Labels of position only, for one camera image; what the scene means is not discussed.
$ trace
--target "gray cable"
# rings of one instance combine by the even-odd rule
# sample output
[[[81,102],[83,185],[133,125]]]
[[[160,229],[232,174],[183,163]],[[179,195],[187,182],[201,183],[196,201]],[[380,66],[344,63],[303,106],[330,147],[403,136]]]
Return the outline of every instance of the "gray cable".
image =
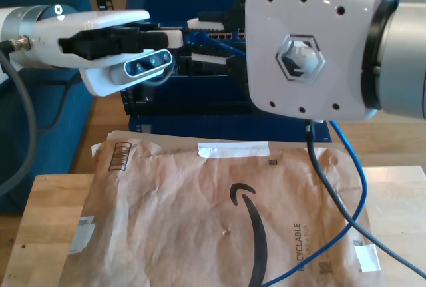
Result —
[[[19,95],[22,98],[22,102],[27,112],[28,125],[29,125],[29,145],[27,156],[19,170],[3,184],[0,184],[0,196],[7,194],[10,190],[15,188],[28,174],[31,165],[35,159],[35,152],[37,149],[37,122],[35,119],[35,113],[33,108],[33,102],[29,96],[27,88],[24,85],[24,82],[20,78],[16,69],[12,66],[11,62],[7,59],[5,54],[0,50],[0,64],[6,71],[6,74],[16,85]]]
[[[310,132],[313,132],[313,124],[312,121],[310,121]],[[416,274],[418,274],[423,279],[426,279],[426,273],[422,272],[420,269],[418,269],[416,266],[414,266],[412,263],[408,262],[404,258],[400,257],[396,253],[394,253],[392,250],[390,250],[388,247],[386,247],[383,243],[381,243],[376,237],[371,235],[368,231],[366,231],[364,228],[361,227],[354,219],[352,219],[351,215],[347,212],[345,206],[341,203],[339,196],[334,191],[333,186],[330,184],[330,182],[327,179],[327,176],[323,173],[322,168],[315,156],[315,149],[314,149],[314,138],[310,137],[307,140],[307,147],[308,147],[308,155],[311,160],[312,166],[315,170],[315,173],[325,186],[325,189],[328,191],[328,193],[331,196],[331,199],[334,201],[334,204],[337,206],[337,209],[340,211],[341,215],[347,220],[349,224],[352,225],[361,235],[366,237],[369,241],[371,241],[373,244],[375,244],[377,247],[382,249],[386,254],[388,254],[390,257],[395,259],[396,261],[400,262],[402,265],[408,267],[412,271],[414,271]]]

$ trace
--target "metal cylinder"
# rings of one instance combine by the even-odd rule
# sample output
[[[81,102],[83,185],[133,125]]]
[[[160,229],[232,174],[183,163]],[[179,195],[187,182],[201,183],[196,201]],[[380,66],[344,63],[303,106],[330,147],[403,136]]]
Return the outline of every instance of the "metal cylinder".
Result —
[[[379,53],[383,110],[426,119],[426,0],[400,0],[387,22]]]

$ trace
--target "cable connector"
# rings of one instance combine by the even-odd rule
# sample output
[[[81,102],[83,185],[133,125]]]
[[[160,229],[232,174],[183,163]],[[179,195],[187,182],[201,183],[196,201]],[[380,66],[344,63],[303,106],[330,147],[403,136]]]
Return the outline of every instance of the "cable connector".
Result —
[[[20,36],[18,39],[11,39],[11,42],[15,48],[15,51],[28,51],[31,48],[29,38],[26,36]]]
[[[310,119],[305,120],[305,140],[307,142],[313,142],[314,141],[314,122]]]

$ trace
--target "wooden floor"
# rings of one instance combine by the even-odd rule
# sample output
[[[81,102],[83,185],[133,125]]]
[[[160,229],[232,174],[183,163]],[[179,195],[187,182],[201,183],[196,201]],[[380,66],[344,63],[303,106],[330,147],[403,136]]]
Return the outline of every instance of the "wooden floor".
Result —
[[[115,9],[124,9],[126,0],[113,0],[113,3]],[[112,131],[127,130],[127,126],[128,117],[119,93],[95,99],[71,172],[92,173],[90,147],[104,141]],[[370,121],[342,123],[341,127],[364,166],[426,165],[426,124],[423,121],[380,113]],[[20,221],[14,216],[0,217],[0,282]]]

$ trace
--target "amazon smile logo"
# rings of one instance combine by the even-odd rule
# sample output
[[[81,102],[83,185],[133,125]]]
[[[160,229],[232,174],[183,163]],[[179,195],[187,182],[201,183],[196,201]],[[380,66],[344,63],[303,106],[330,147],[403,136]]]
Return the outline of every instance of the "amazon smile logo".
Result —
[[[231,201],[235,206],[238,205],[237,201],[237,190],[247,190],[253,194],[256,191],[248,186],[247,184],[237,183],[231,186],[230,196]],[[268,261],[268,246],[266,244],[266,233],[265,228],[260,218],[259,212],[254,206],[253,202],[245,195],[242,195],[242,199],[246,203],[248,214],[252,221],[253,234],[254,234],[254,261],[253,261],[253,270],[252,277],[250,278],[250,283],[248,287],[259,287],[262,285],[262,282],[265,277],[266,272],[266,262]]]

